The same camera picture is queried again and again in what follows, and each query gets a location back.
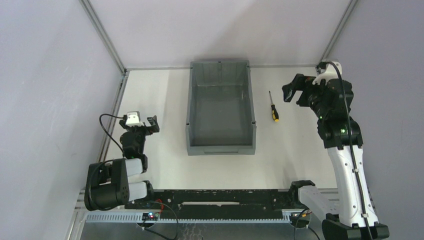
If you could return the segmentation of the black yellow handled screwdriver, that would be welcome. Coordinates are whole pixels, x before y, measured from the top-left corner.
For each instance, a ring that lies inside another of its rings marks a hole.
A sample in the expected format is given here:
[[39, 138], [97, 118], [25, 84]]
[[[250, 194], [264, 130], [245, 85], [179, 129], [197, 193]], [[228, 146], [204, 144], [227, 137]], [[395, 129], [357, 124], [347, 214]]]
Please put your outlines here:
[[272, 116], [272, 119], [273, 119], [274, 122], [278, 122], [280, 120], [280, 118], [279, 118], [279, 114], [278, 114], [278, 111], [277, 111], [276, 106], [274, 104], [274, 101], [273, 101], [272, 94], [271, 94], [271, 91], [270, 90], [268, 91], [268, 94], [269, 94], [270, 103], [271, 103], [270, 106], [271, 106], [271, 116]]

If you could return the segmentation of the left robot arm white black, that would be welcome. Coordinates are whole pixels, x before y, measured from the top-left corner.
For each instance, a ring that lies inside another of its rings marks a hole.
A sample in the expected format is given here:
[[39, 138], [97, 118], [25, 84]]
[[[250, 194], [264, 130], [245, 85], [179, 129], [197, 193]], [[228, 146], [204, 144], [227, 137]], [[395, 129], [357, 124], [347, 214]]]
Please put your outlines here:
[[154, 189], [148, 180], [129, 180], [131, 176], [147, 172], [146, 137], [160, 131], [157, 116], [148, 117], [147, 121], [149, 126], [134, 113], [119, 118], [119, 124], [125, 129], [117, 143], [122, 158], [89, 165], [84, 193], [87, 210], [109, 211], [134, 200], [154, 199]]

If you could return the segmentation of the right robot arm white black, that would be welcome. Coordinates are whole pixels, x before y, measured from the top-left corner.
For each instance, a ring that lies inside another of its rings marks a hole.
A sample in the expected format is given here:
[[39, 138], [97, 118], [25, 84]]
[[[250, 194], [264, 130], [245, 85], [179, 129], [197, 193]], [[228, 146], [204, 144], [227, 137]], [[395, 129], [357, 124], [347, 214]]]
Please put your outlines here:
[[319, 193], [310, 180], [292, 182], [289, 191], [293, 200], [317, 216], [327, 240], [388, 238], [389, 228], [380, 223], [367, 188], [361, 129], [350, 116], [354, 98], [351, 83], [298, 73], [282, 91], [285, 102], [299, 91], [297, 104], [309, 107], [317, 116], [317, 131], [334, 169], [339, 203], [335, 205]]

